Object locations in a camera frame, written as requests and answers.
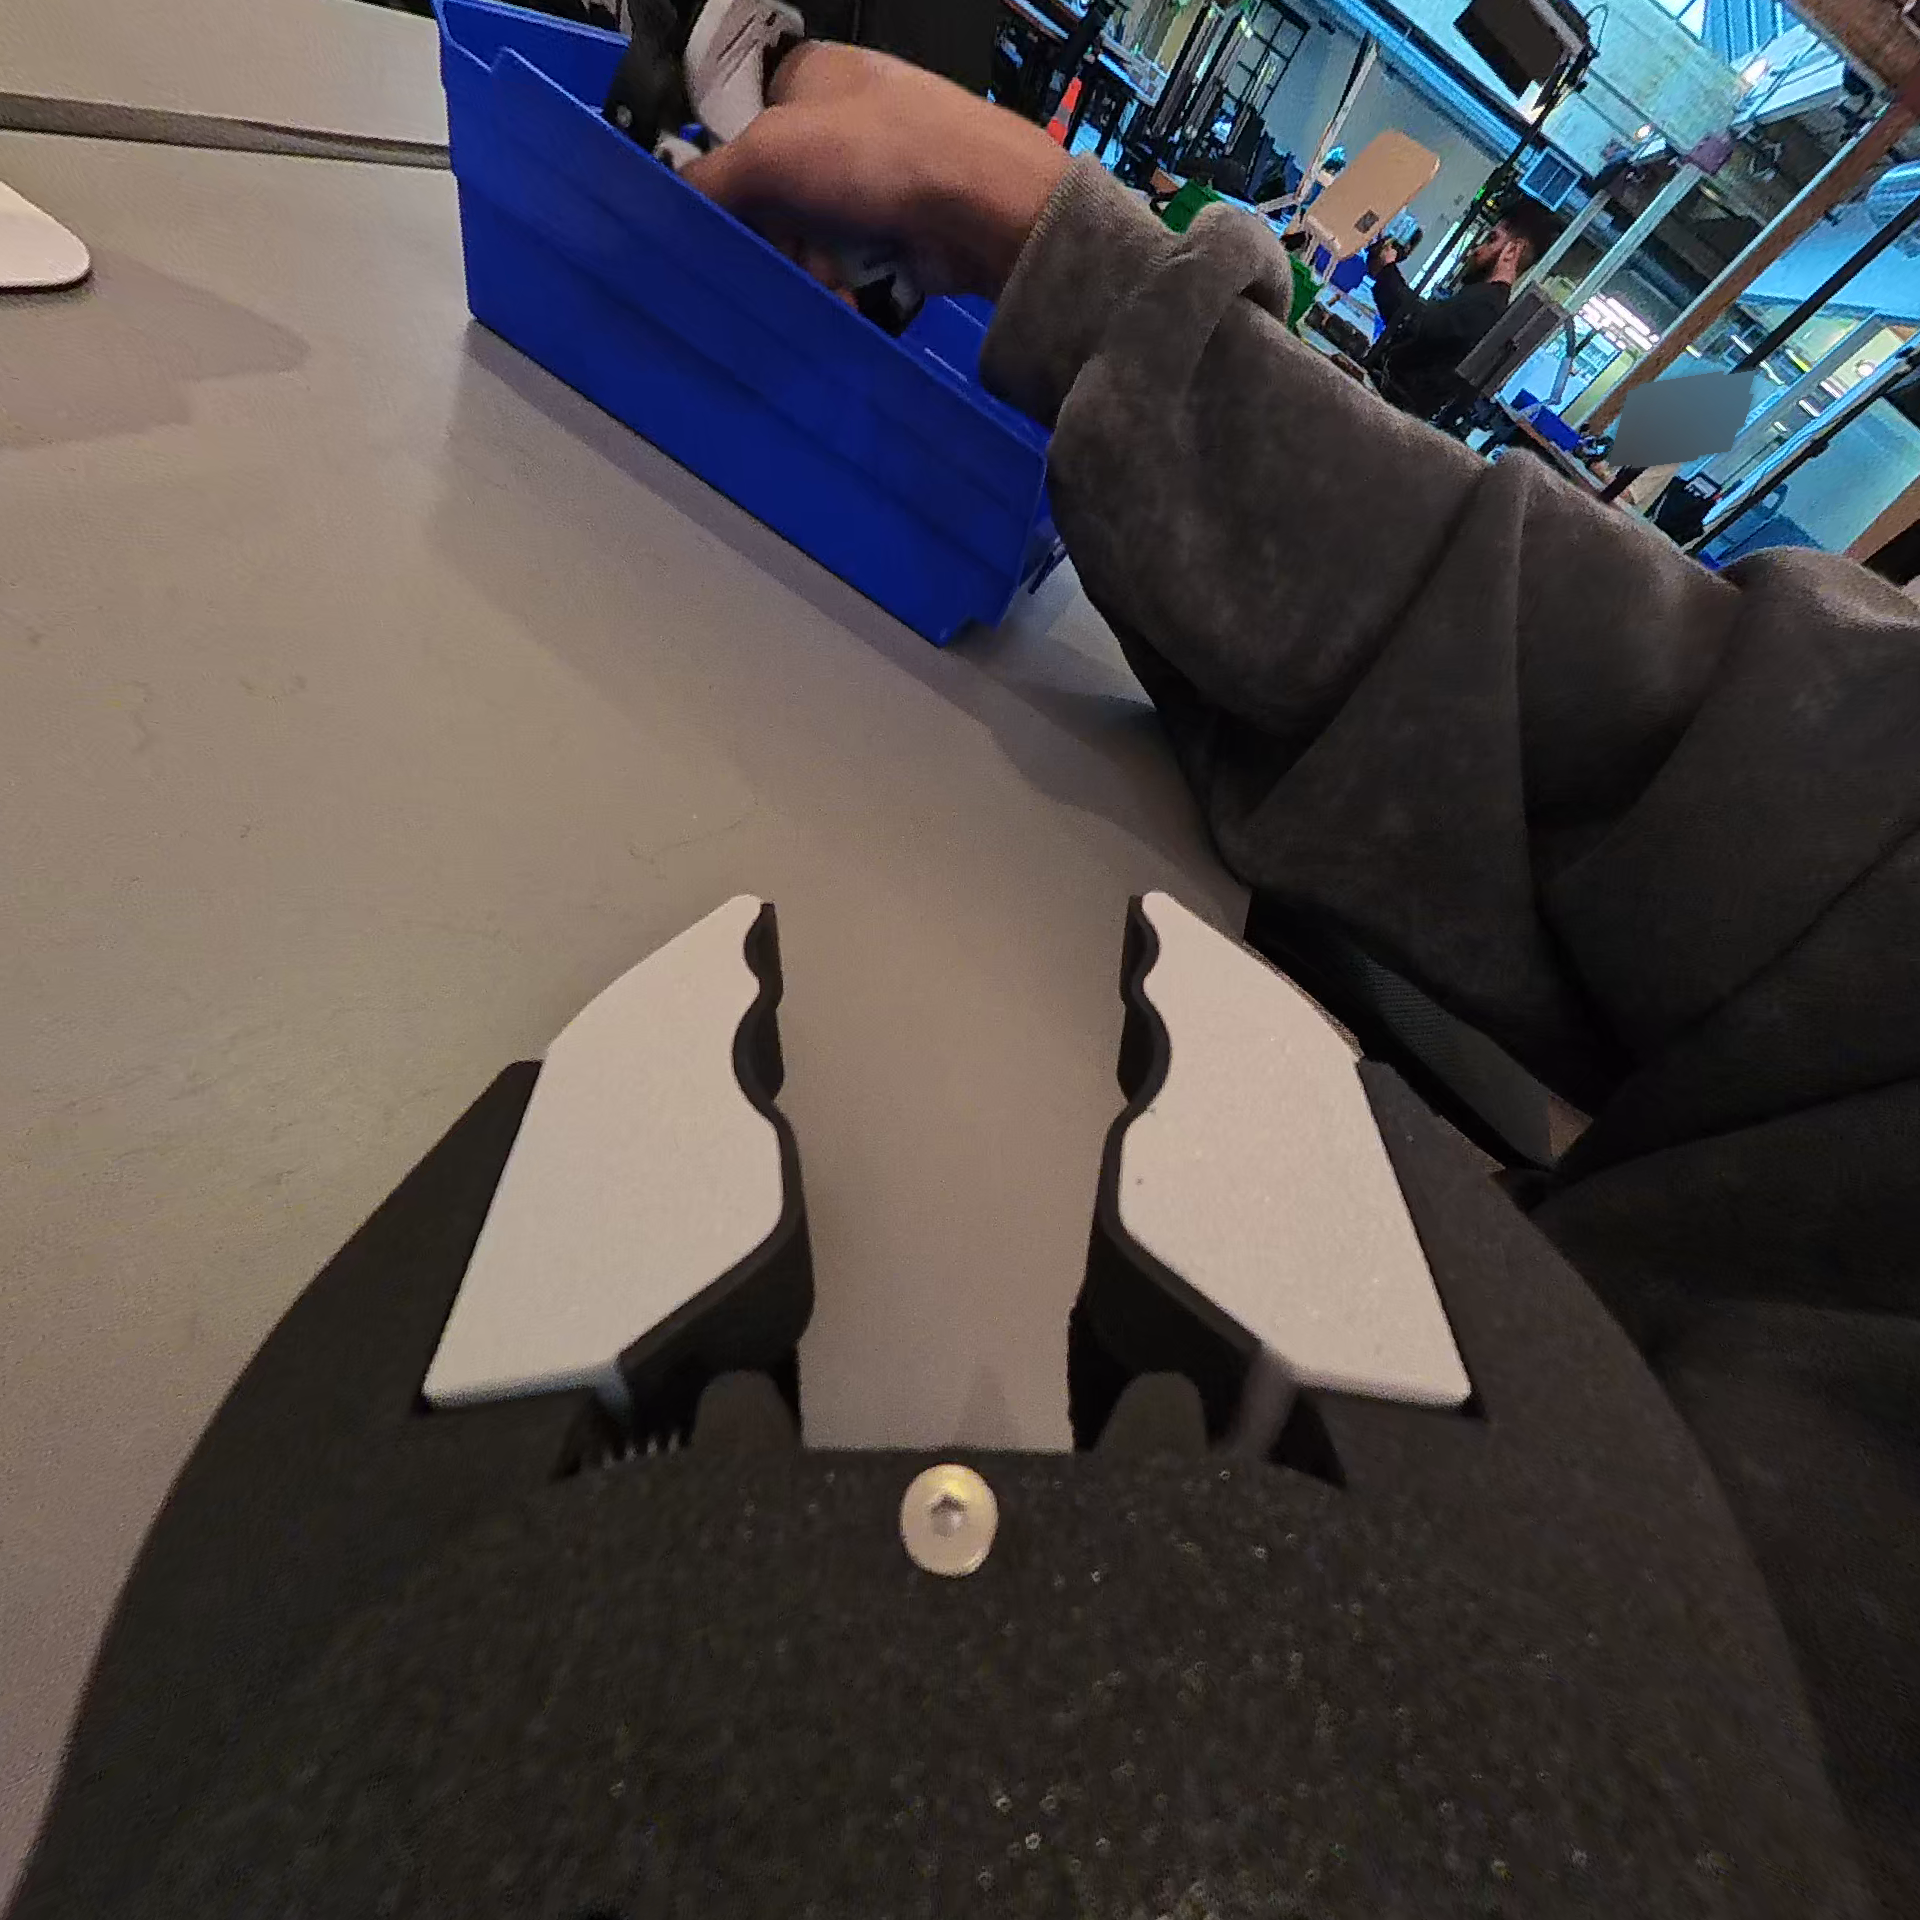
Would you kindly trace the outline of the blue plastic bin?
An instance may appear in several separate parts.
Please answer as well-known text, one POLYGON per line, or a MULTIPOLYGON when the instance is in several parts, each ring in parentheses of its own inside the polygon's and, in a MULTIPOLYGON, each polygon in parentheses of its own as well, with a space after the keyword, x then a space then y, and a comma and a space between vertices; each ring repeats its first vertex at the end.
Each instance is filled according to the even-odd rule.
POLYGON ((605 120, 618 35, 435 15, 483 326, 925 639, 1045 583, 1050 436, 981 382, 987 302, 859 317, 605 120))

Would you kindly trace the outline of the white stand with wooden board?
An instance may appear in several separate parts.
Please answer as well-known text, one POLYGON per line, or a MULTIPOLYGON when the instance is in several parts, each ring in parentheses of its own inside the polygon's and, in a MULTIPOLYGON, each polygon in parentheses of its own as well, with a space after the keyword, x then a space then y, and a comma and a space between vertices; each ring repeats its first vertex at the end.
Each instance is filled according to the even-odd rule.
POLYGON ((84 243, 8 182, 0 184, 0 229, 4 296, 69 293, 91 275, 84 243))

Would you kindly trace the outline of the person's body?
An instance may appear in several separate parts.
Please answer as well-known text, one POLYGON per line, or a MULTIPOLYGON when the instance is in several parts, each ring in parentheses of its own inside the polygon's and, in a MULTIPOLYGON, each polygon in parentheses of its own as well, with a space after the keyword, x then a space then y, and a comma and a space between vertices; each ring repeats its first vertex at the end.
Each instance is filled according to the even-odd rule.
POLYGON ((1916 1916, 1916 1071, 1509 1181, 1712 1463, 1880 1908, 1916 1916))

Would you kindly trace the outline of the person's right hand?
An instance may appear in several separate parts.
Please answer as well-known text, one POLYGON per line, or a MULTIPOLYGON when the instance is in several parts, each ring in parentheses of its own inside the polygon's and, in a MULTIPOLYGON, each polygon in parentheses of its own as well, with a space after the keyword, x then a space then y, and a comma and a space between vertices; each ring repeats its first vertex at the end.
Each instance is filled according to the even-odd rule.
POLYGON ((811 271, 875 250, 928 295, 996 296, 1070 170, 1045 131, 934 74, 805 38, 682 178, 811 271))

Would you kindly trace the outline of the person's right forearm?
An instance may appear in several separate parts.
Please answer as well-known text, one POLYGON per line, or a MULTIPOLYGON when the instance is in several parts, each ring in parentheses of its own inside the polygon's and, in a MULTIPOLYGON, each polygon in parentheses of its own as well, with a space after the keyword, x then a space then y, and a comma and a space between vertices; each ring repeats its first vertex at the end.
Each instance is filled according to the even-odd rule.
POLYGON ((1913 598, 1484 462, 1297 341, 1280 264, 1074 163, 982 358, 1227 869, 1588 1106, 1680 1048, 1913 1071, 1913 598))

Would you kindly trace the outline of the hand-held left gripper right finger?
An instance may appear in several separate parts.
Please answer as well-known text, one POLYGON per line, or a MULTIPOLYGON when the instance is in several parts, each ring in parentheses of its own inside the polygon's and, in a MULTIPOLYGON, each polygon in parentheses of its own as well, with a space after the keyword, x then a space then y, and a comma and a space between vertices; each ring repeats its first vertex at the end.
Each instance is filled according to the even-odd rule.
POLYGON ((1120 1116, 1072 1303, 1072 1443, 1148 1381, 1201 1445, 1265 1458, 1307 1402, 1474 1410, 1468 1364, 1347 1032, 1177 898, 1128 908, 1120 1116))

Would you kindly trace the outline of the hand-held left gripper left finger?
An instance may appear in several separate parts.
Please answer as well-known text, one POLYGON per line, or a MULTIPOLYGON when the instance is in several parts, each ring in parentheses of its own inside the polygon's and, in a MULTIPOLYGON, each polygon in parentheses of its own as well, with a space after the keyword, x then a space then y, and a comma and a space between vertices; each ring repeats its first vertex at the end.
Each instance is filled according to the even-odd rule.
POLYGON ((433 1410, 582 1389, 666 1443, 721 1375, 798 1404, 814 1277, 781 992, 778 909, 733 895, 568 1021, 428 1363, 433 1410))

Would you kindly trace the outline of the black panel on tripod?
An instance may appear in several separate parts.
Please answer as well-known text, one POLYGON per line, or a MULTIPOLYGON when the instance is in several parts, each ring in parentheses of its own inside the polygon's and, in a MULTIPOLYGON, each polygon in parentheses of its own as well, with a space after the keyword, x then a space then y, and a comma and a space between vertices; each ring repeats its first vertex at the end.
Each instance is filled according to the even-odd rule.
POLYGON ((1468 2, 1453 27, 1515 91, 1594 46, 1588 19, 1569 2, 1468 2))

